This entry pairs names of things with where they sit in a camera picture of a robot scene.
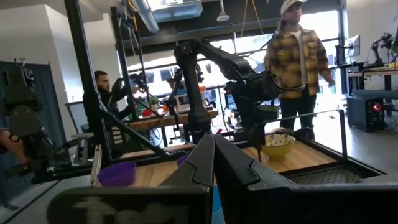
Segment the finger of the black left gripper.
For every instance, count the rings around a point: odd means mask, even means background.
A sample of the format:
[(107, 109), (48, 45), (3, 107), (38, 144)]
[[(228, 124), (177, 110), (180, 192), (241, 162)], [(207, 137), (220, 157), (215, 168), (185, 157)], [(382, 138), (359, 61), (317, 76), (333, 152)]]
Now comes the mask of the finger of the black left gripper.
[(248, 142), (252, 147), (258, 147), (258, 130), (256, 125), (248, 128)]
[(260, 123), (257, 125), (257, 141), (260, 146), (265, 145), (265, 124)]

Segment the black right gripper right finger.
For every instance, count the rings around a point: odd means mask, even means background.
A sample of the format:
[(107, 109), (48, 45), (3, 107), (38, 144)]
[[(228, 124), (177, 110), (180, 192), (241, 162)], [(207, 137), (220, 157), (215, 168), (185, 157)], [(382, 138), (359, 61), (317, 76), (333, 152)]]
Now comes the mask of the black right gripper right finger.
[(231, 177), (236, 177), (245, 186), (260, 181), (259, 176), (251, 169), (255, 162), (252, 157), (222, 135), (214, 135), (214, 139), (219, 153), (217, 161), (222, 163), (222, 168), (226, 168), (225, 174), (229, 172)]

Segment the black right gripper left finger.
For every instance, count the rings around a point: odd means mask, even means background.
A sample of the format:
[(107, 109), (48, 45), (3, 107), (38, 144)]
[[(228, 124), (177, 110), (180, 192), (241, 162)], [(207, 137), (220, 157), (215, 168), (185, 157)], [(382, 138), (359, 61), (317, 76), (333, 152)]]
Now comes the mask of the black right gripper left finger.
[(206, 134), (193, 151), (161, 185), (213, 185), (213, 161), (215, 140), (212, 134)]

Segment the yellow bowl with speckled inside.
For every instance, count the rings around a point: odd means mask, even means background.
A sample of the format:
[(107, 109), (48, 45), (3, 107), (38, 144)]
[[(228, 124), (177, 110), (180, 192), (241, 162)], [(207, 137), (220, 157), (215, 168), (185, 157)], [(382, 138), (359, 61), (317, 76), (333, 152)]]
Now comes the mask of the yellow bowl with speckled inside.
[(285, 157), (291, 152), (296, 139), (289, 134), (266, 134), (261, 151), (269, 157)]

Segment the blue plastic mini bowl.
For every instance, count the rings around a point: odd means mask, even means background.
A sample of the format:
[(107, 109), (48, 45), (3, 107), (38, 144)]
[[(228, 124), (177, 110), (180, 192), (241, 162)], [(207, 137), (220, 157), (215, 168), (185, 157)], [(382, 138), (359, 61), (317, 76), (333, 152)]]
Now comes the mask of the blue plastic mini bowl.
[(218, 187), (213, 187), (213, 205), (211, 224), (224, 224), (224, 215)]

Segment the person's forearm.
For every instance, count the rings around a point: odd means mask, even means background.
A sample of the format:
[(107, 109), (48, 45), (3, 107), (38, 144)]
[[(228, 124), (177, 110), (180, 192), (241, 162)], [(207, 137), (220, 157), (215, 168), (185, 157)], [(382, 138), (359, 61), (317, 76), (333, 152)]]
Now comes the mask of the person's forearm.
[(26, 163), (28, 159), (24, 153), (24, 143), (21, 140), (18, 140), (18, 142), (11, 141), (9, 136), (8, 130), (0, 129), (0, 148), (12, 152), (20, 164)]

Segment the person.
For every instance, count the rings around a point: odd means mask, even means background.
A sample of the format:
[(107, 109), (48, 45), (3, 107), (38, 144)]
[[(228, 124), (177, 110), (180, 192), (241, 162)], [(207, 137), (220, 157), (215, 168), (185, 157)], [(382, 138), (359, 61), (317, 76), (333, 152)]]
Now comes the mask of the person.
[[(97, 90), (100, 94), (101, 101), (110, 113), (115, 115), (117, 119), (124, 119), (132, 113), (129, 107), (125, 107), (122, 111), (118, 109), (117, 102), (127, 96), (127, 86), (121, 86), (122, 78), (118, 78), (113, 86), (110, 86), (109, 75), (102, 70), (94, 71)], [(88, 132), (93, 133), (98, 129), (93, 121), (92, 115), (96, 113), (95, 109), (88, 104), (89, 98), (83, 94), (83, 106), (88, 120)]]
[(335, 84), (328, 65), (326, 49), (314, 30), (300, 25), (303, 0), (285, 0), (281, 9), (278, 34), (267, 47), (264, 65), (276, 74), (280, 86), (303, 90), (286, 91), (279, 96), (282, 121), (280, 126), (294, 129), (300, 115), (302, 128), (313, 129), (313, 112), (320, 91), (319, 78), (329, 86)]

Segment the black mesh rack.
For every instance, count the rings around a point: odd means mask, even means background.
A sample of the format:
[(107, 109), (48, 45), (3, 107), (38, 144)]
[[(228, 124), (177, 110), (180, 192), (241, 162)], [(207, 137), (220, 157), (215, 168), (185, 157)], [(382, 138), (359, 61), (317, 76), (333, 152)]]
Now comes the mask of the black mesh rack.
[[(297, 131), (278, 129), (266, 134), (289, 134), (296, 141), (291, 150), (300, 153), (300, 168), (289, 169), (279, 174), (297, 184), (352, 184), (386, 182), (387, 174), (348, 155), (345, 131), (345, 114), (335, 110), (340, 118), (341, 151), (335, 151), (314, 140), (312, 128)], [(262, 161), (261, 147), (257, 147), (257, 158)], [(268, 163), (291, 161), (288, 153), (285, 157), (269, 157)]]

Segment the white pendant lamp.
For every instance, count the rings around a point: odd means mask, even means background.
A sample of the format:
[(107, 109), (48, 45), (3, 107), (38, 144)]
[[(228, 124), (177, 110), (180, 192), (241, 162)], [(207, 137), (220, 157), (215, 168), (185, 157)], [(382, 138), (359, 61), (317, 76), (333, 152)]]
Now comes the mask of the white pendant lamp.
[(224, 2), (223, 0), (219, 0), (220, 3), (220, 13), (218, 17), (216, 18), (217, 22), (224, 22), (229, 20), (229, 15), (227, 15), (225, 9), (224, 9)]

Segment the white strip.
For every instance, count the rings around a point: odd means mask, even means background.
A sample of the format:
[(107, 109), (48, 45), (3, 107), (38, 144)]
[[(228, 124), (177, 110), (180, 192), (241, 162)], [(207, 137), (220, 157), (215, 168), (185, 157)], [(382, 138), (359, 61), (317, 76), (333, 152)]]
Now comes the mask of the white strip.
[(101, 170), (101, 161), (102, 161), (102, 145), (95, 146), (95, 154), (93, 158), (93, 164), (91, 168), (90, 175), (90, 186), (96, 187), (98, 185), (98, 174)]

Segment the dark computer tower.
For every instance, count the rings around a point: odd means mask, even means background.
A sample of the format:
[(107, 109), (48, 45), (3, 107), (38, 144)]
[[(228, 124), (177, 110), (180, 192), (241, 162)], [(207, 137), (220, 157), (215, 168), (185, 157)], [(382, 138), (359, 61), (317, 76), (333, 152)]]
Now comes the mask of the dark computer tower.
[(348, 96), (346, 102), (349, 126), (367, 133), (384, 130), (384, 100), (382, 98)]

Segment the black desk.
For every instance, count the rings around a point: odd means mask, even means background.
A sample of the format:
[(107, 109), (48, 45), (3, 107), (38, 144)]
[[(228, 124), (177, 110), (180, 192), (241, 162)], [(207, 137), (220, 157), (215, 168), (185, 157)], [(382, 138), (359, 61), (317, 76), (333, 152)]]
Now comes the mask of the black desk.
[[(354, 90), (387, 90), (398, 91), (398, 62), (388, 63), (383, 67), (373, 67), (364, 62), (343, 64), (340, 68), (346, 72), (347, 94)], [(382, 87), (371, 84), (372, 78), (380, 78)]]

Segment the grey chair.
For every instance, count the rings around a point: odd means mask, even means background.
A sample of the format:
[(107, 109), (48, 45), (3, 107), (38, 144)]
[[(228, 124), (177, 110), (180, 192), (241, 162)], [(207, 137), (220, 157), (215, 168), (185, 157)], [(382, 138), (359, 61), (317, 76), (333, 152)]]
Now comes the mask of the grey chair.
[(88, 119), (82, 101), (75, 101), (65, 104), (72, 119), (76, 133), (71, 135), (77, 138), (80, 143), (76, 147), (73, 162), (79, 165), (86, 165), (92, 162), (93, 149), (91, 145), (92, 133), (88, 132)]

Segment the dark blue partition panel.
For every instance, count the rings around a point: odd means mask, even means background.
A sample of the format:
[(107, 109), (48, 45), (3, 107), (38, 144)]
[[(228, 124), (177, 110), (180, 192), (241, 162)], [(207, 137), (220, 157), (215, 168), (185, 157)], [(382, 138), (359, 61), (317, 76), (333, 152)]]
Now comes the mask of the dark blue partition panel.
[[(34, 88), (44, 104), (43, 110), (39, 112), (41, 122), (55, 145), (61, 145), (66, 141), (66, 137), (53, 84), (51, 66), (28, 63), (25, 67), (35, 75)], [(10, 179), (5, 179), (2, 176), (5, 170), (16, 164), (16, 158), (12, 153), (0, 150), (0, 206), (31, 186), (30, 180), (34, 176), (33, 173)]]

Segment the black metal frame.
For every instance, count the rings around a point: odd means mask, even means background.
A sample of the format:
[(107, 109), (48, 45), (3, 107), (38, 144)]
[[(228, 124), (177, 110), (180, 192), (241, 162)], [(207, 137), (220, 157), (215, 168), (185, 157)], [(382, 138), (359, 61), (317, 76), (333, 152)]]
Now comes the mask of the black metal frame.
[[(91, 57), (86, 42), (85, 30), (83, 28), (83, 20), (81, 18), (78, 0), (64, 0), (64, 3), (72, 32), (72, 39), (84, 93), (89, 98), (88, 104), (96, 111), (96, 113), (92, 115), (93, 121), (98, 127), (98, 129), (94, 131), (94, 137), (95, 143), (97, 145), (102, 145), (103, 165), (106, 166), (121, 162), (120, 159), (113, 159), (111, 155), (111, 146), (109, 145), (108, 135), (106, 133), (106, 121), (112, 122), (121, 131), (124, 131), (130, 136), (136, 138), (139, 143), (152, 151), (152, 154), (131, 158), (131, 160), (139, 166), (172, 161), (181, 156), (189, 154), (193, 149), (192, 147), (184, 146), (176, 151), (166, 151), (158, 146), (153, 145), (148, 139), (144, 138), (137, 131), (125, 125), (124, 122), (122, 122), (120, 119), (117, 119), (115, 115), (106, 110), (105, 106), (102, 104), (100, 94), (96, 87)], [(280, 86), (277, 81), (276, 85), (282, 89), (281, 93), (286, 91), (286, 88)]]

